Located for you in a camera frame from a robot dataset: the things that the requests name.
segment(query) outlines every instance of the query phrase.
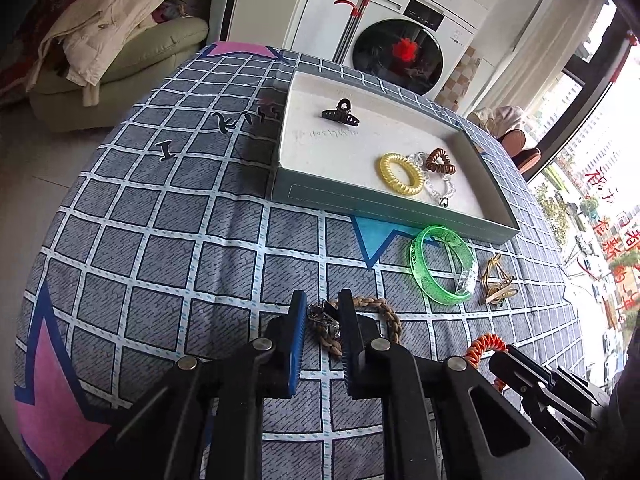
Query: black hair claw clip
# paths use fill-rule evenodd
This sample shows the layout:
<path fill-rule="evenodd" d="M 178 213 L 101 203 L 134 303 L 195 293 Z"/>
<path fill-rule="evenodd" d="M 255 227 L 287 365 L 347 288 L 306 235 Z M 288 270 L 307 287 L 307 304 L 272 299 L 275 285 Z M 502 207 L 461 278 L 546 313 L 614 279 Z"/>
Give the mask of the black hair claw clip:
<path fill-rule="evenodd" d="M 340 99 L 335 110 L 324 110 L 322 117 L 330 121 L 335 121 L 336 123 L 358 126 L 358 124 L 360 124 L 359 118 L 352 116 L 349 112 L 351 112 L 351 101 L 348 99 Z"/>

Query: yellow spiral hair tie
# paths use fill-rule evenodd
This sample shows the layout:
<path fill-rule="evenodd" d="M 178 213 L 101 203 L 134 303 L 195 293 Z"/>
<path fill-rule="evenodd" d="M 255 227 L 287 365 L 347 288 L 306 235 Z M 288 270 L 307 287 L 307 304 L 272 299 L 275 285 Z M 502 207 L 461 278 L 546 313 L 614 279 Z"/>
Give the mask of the yellow spiral hair tie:
<path fill-rule="evenodd" d="M 410 186 L 402 183 L 398 177 L 394 175 L 394 172 L 391 169 L 392 163 L 397 164 L 406 171 L 407 175 L 409 175 L 409 179 L 411 179 Z M 382 180 L 384 180 L 396 193 L 411 196 L 417 195 L 422 191 L 422 187 L 424 186 L 424 175 L 420 168 L 405 156 L 402 156 L 399 153 L 385 153 L 385 155 L 378 159 L 378 169 L 380 170 Z"/>

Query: pink star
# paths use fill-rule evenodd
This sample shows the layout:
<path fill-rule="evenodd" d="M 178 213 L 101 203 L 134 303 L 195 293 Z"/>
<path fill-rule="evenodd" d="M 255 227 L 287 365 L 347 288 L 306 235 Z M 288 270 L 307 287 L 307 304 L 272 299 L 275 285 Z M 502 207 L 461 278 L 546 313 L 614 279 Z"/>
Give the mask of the pink star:
<path fill-rule="evenodd" d="M 284 58 L 270 46 L 256 45 L 253 43 L 238 43 L 236 41 L 219 41 L 217 43 L 213 43 L 211 47 L 200 55 L 199 59 L 228 56 L 230 54 L 252 54 L 254 56 L 266 57 L 267 59 L 284 60 Z"/>
<path fill-rule="evenodd" d="M 33 393 L 34 404 L 16 401 L 22 438 L 47 468 L 50 480 L 60 480 L 109 426 L 86 420 L 80 410 L 53 349 L 46 318 L 36 347 Z"/>

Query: metal screw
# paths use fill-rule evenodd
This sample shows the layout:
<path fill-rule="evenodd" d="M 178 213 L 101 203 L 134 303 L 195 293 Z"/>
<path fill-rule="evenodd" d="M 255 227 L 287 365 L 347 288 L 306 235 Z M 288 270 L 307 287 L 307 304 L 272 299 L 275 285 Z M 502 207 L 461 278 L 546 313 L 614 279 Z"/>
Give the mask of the metal screw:
<path fill-rule="evenodd" d="M 259 337 L 258 339 L 254 339 L 253 345 L 257 351 L 266 352 L 267 350 L 271 350 L 273 341 L 265 337 Z"/>
<path fill-rule="evenodd" d="M 185 355 L 178 359 L 180 370 L 193 370 L 196 366 L 198 366 L 198 360 L 192 355 Z"/>
<path fill-rule="evenodd" d="M 371 342 L 371 348 L 378 352 L 385 352 L 391 348 L 391 343 L 389 342 L 389 339 L 379 337 Z"/>
<path fill-rule="evenodd" d="M 447 361 L 447 366 L 452 370 L 461 372 L 466 369 L 466 361 L 462 357 L 452 357 Z"/>

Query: sofa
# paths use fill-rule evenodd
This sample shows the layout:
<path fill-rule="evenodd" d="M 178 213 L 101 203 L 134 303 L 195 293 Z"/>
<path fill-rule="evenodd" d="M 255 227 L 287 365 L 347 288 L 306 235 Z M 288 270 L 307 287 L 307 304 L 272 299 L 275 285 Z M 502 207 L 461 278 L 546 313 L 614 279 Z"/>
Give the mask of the sofa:
<path fill-rule="evenodd" d="M 202 46 L 209 27 L 200 18 L 159 23 L 126 43 L 100 80 L 100 102 L 82 106 L 82 89 L 43 67 L 29 92 L 31 108 L 52 132 L 115 126 L 131 106 Z"/>

